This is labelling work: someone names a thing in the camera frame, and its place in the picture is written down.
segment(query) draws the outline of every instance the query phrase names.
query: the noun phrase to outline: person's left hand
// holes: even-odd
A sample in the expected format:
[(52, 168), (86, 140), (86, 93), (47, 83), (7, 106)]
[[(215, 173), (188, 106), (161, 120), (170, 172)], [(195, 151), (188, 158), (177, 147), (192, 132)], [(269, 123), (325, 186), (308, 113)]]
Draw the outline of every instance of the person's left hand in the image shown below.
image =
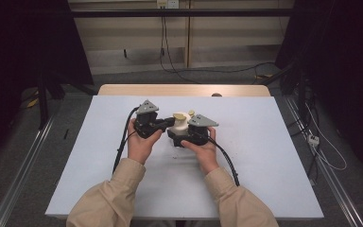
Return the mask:
[(152, 152), (152, 147), (155, 142), (161, 138), (162, 131), (157, 130), (147, 139), (141, 138), (134, 129), (135, 118), (133, 118), (128, 125), (128, 158), (139, 162), (140, 164), (145, 164), (147, 158)]

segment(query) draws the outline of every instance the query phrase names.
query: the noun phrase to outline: hand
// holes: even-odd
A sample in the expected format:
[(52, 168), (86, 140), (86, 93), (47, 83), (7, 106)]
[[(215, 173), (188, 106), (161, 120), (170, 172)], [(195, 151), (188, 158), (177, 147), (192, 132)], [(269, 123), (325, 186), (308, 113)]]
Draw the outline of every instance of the hand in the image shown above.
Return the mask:
[[(208, 131), (210, 133), (210, 137), (213, 140), (216, 140), (215, 129), (208, 127)], [(183, 140), (181, 141), (181, 144), (185, 148), (189, 148), (196, 153), (197, 159), (199, 160), (199, 164), (201, 166), (201, 171), (205, 175), (219, 167), (219, 164), (216, 161), (216, 146), (213, 143), (208, 142), (203, 146), (197, 146), (186, 140)]]
[(155, 133), (147, 139), (141, 138), (134, 129), (134, 121), (135, 118), (133, 118), (128, 125), (128, 158), (144, 165), (149, 157), (149, 154), (151, 154), (152, 147), (155, 142), (161, 138), (162, 131), (155, 131)]

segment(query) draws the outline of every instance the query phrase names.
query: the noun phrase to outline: metal rail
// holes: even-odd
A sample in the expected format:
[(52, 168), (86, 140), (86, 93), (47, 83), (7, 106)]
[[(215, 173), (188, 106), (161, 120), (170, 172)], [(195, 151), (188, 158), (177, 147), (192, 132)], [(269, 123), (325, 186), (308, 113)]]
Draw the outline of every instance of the metal rail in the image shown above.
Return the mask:
[[(287, 103), (287, 106), (288, 106), (289, 110), (291, 111), (291, 114), (293, 115), (294, 119), (298, 122), (300, 130), (303, 130), (304, 125), (303, 125), (302, 121), (300, 120), (300, 116), (297, 113), (298, 106), (297, 106), (296, 102), (288, 97), (285, 97), (285, 102)], [(307, 137), (308, 133), (305, 131), (302, 131), (302, 135), (305, 139)], [(311, 147), (311, 152), (313, 155), (315, 155), (316, 151), (313, 147)], [(322, 155), (322, 158), (327, 160), (321, 149), (319, 151), (319, 154)], [(342, 212), (346, 216), (346, 219), (349, 221), (350, 225), (353, 227), (363, 227), (363, 220), (361, 219), (359, 212), (355, 208), (353, 200), (350, 198), (346, 189), (344, 189), (343, 184), (338, 179), (335, 171), (330, 166), (325, 164), (320, 159), (319, 155), (317, 156), (317, 163), (326, 179), (326, 182), (329, 184), (333, 194), (335, 195), (335, 198), (337, 199), (337, 202), (338, 202)]]
[(22, 192), (31, 168), (37, 160), (38, 154), (43, 147), (43, 142), (45, 141), (46, 136), (48, 135), (52, 127), (53, 121), (59, 111), (59, 108), (60, 106), (56, 108), (43, 129), (37, 132), (34, 142), (31, 148), (28, 150), (28, 154), (23, 161), (22, 166), (20, 167), (16, 177), (12, 181), (8, 192), (0, 203), (0, 227), (6, 226), (8, 222), (10, 213), (13, 210), (14, 205), (16, 204), (20, 196), (20, 193)]

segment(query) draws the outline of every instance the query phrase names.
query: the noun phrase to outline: white object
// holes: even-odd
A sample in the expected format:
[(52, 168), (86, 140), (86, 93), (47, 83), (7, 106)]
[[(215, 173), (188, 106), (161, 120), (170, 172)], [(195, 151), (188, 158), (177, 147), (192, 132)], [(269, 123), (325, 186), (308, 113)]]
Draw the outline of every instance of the white object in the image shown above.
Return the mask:
[(183, 120), (175, 120), (175, 125), (170, 127), (169, 129), (175, 133), (176, 135), (186, 135), (188, 130), (187, 122), (191, 119), (191, 116), (188, 113), (184, 112), (176, 112), (175, 114), (182, 114), (185, 116)]
[(168, 9), (178, 9), (179, 0), (167, 0), (167, 8)]
[[(146, 96), (95, 96), (58, 187), (46, 210), (66, 218), (83, 193), (112, 176), (125, 121)], [(276, 218), (322, 218), (273, 97), (150, 96), (159, 118), (194, 109), (219, 123), (216, 141), (228, 152), (241, 185), (260, 198)], [(146, 162), (135, 200), (135, 218), (218, 218), (193, 151), (174, 148), (165, 134)], [(218, 152), (219, 164), (229, 166)]]

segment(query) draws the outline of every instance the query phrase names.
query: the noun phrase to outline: black controller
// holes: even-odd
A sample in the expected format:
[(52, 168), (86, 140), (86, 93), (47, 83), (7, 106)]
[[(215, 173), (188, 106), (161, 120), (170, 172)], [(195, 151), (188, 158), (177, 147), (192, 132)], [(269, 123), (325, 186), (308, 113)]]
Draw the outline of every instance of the black controller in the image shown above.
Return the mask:
[(208, 143), (209, 126), (218, 126), (218, 124), (215, 121), (198, 114), (188, 121), (187, 134), (177, 135), (173, 131), (167, 130), (167, 135), (173, 139), (173, 145), (175, 147), (182, 148), (182, 140), (201, 146)]
[[(167, 128), (175, 125), (176, 118), (168, 117), (165, 119), (157, 119), (159, 108), (146, 100), (136, 111), (137, 117), (134, 122), (134, 129), (140, 137), (147, 139), (155, 131), (162, 130), (165, 132)], [(203, 116), (194, 115), (188, 121), (188, 130), (183, 135), (177, 135), (168, 130), (167, 135), (173, 140), (175, 147), (182, 147), (181, 141), (186, 140), (196, 145), (204, 145), (208, 143), (208, 130), (209, 126), (217, 126), (218, 124)]]
[(166, 128), (172, 127), (175, 124), (175, 117), (166, 119), (157, 119), (159, 108), (146, 100), (137, 110), (137, 117), (134, 122), (134, 129), (140, 137), (147, 139), (155, 131), (166, 131)]

